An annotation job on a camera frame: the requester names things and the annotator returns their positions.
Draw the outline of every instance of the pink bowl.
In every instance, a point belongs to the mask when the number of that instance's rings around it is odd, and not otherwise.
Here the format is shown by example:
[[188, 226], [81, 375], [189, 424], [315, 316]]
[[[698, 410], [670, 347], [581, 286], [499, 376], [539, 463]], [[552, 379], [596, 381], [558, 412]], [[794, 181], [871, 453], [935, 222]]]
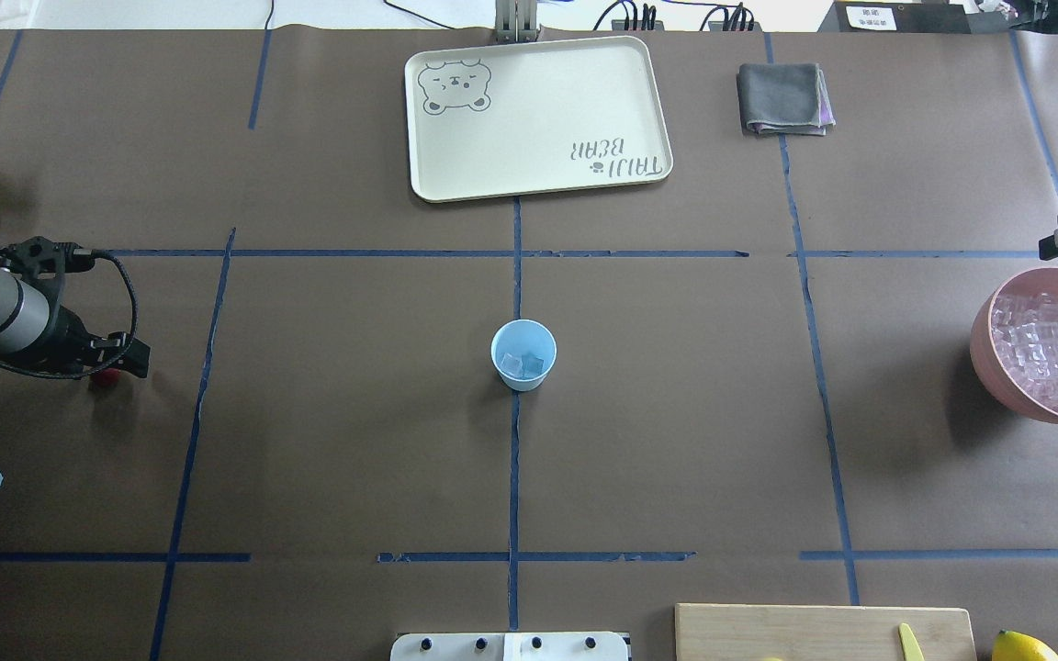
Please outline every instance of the pink bowl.
[[1024, 271], [1013, 276], [1010, 280], [1003, 281], [1002, 288], [995, 290], [982, 306], [982, 310], [978, 311], [978, 318], [973, 319], [973, 328], [970, 331], [970, 360], [973, 361], [974, 372], [978, 372], [986, 389], [1007, 408], [1034, 420], [1058, 424], [1058, 414], [1023, 392], [1010, 373], [1005, 371], [1003, 364], [999, 362], [999, 354], [995, 352], [995, 339], [990, 333], [990, 310], [999, 294], [1036, 296], [1041, 292], [1058, 296], [1058, 268], [1033, 268], [1032, 271]]

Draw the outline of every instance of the lemon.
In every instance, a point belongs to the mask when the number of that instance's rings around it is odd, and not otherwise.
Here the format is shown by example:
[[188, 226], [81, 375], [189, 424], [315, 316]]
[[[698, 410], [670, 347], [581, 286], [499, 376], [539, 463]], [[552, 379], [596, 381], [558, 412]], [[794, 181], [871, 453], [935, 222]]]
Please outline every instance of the lemon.
[[990, 661], [1058, 661], [1058, 654], [1044, 641], [1018, 631], [999, 631]]

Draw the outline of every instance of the power strip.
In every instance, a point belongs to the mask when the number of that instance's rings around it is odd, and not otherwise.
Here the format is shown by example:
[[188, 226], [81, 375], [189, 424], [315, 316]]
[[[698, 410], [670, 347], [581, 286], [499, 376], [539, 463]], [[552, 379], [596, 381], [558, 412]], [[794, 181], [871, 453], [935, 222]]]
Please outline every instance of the power strip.
[[[709, 21], [709, 32], [730, 32], [730, 31], [726, 30], [726, 21]], [[762, 32], [762, 24], [760, 24], [760, 22], [753, 21], [753, 32]]]
[[628, 641], [613, 631], [403, 635], [390, 661], [630, 661]]
[[[626, 20], [625, 20], [625, 18], [615, 18], [615, 20], [609, 21], [609, 29], [612, 29], [615, 32], [624, 32], [624, 31], [625, 32], [643, 32], [642, 26], [639, 30], [626, 30]], [[659, 20], [659, 18], [656, 18], [656, 30], [662, 31], [663, 29], [664, 29], [664, 21]]]

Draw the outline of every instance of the wooden cutting board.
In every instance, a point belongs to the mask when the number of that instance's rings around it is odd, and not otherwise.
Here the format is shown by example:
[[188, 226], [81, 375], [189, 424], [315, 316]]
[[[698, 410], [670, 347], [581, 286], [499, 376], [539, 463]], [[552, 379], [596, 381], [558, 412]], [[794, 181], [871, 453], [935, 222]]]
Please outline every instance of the wooden cutting board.
[[916, 635], [925, 661], [975, 661], [962, 608], [750, 606], [677, 603], [677, 661], [900, 661], [898, 627]]

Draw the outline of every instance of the red object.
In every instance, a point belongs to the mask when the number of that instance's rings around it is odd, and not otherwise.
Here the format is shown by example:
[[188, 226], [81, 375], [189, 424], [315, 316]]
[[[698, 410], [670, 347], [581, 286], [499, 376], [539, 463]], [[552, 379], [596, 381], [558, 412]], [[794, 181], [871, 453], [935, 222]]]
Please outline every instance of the red object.
[[97, 388], [112, 388], [112, 386], [122, 380], [122, 371], [121, 369], [109, 368], [105, 369], [105, 371], [93, 373], [88, 380], [92, 381], [93, 386], [97, 386]]

